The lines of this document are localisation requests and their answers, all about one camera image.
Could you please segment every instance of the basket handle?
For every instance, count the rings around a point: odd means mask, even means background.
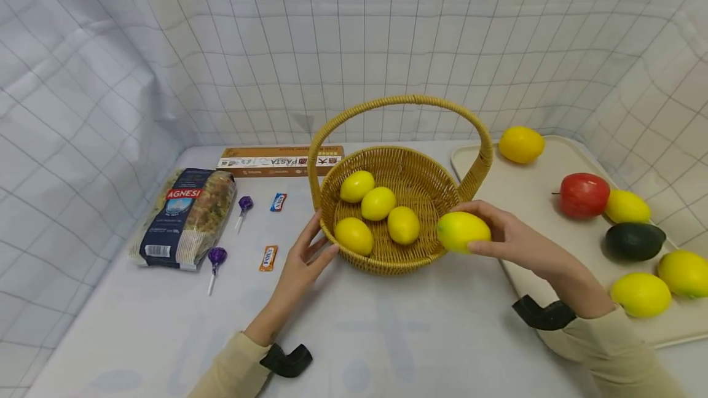
[[[457,187],[457,192],[460,194],[460,198],[463,201],[469,201],[472,197],[474,197],[482,184],[482,181],[489,172],[491,160],[494,155],[489,131],[487,131],[484,124],[480,122],[472,111],[449,100],[443,100],[438,97],[425,95],[402,95],[367,101],[363,104],[347,109],[337,115],[334,119],[331,119],[329,122],[325,123],[325,125],[323,125],[317,134],[315,134],[312,138],[312,145],[310,145],[309,154],[307,157],[307,178],[309,179],[310,190],[312,192],[312,205],[316,210],[320,208],[320,181],[317,179],[316,160],[317,153],[320,151],[322,142],[325,141],[325,139],[329,137],[332,131],[339,127],[339,125],[346,122],[346,120],[351,119],[355,115],[362,114],[370,109],[381,108],[382,106],[406,103],[438,106],[439,108],[455,111],[457,114],[460,114],[461,117],[469,120],[469,122],[472,123],[472,125],[474,125],[477,129],[479,137],[481,138],[479,154],[477,155],[474,164],[470,167],[470,170],[467,171],[465,178],[462,179],[460,187]]]

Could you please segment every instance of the barcode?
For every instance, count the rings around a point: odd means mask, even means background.
[[[145,255],[148,257],[164,257],[170,258],[170,249],[172,246],[157,246],[154,244],[145,245]]]

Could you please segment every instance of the pasta box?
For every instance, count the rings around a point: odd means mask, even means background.
[[[306,176],[308,146],[228,147],[217,169],[235,178],[250,176]],[[317,154],[317,175],[327,175],[332,166],[344,159],[344,148],[322,146]]]

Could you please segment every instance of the apple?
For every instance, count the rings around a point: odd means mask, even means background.
[[[595,174],[577,173],[565,176],[560,184],[559,207],[571,218],[597,217],[605,211],[610,198],[610,185]]]

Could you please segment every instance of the lollipop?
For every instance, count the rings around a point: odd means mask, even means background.
[[[226,261],[227,255],[228,254],[224,248],[211,248],[209,249],[209,253],[206,254],[211,262],[211,281],[209,282],[209,290],[206,292],[209,296],[211,296],[211,291],[214,290],[214,282],[217,279],[219,266]]]
[[[238,205],[241,206],[241,215],[238,216],[238,221],[236,222],[236,226],[234,226],[236,235],[238,235],[238,232],[241,230],[241,223],[243,222],[243,218],[246,217],[246,213],[253,207],[253,200],[249,196],[241,197],[241,199],[238,200]]]

